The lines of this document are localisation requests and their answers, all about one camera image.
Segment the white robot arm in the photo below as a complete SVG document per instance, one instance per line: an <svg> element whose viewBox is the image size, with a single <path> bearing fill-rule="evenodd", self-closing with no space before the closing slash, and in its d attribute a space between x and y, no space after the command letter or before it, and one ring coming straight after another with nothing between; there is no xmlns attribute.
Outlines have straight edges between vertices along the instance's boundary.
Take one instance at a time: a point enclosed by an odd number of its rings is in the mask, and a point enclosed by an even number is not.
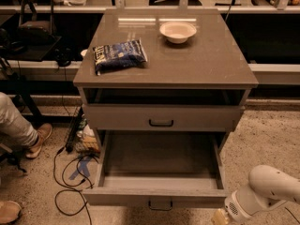
<svg viewBox="0 0 300 225"><path fill-rule="evenodd" d="M243 223L286 202L300 204L300 180L274 167L258 165L248 174L248 182L225 199L211 221L213 225Z"/></svg>

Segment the white and yellow gripper body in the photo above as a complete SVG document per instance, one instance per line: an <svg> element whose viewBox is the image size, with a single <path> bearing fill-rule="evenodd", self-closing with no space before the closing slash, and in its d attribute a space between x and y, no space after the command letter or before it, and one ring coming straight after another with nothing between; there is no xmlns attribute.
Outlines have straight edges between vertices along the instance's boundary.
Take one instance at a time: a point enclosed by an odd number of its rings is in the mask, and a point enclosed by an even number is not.
<svg viewBox="0 0 300 225"><path fill-rule="evenodd" d="M251 193L247 190L236 190L225 199L224 206L215 211L211 218L213 225L230 225L233 222L243 223L251 218L246 209L247 198Z"/></svg>

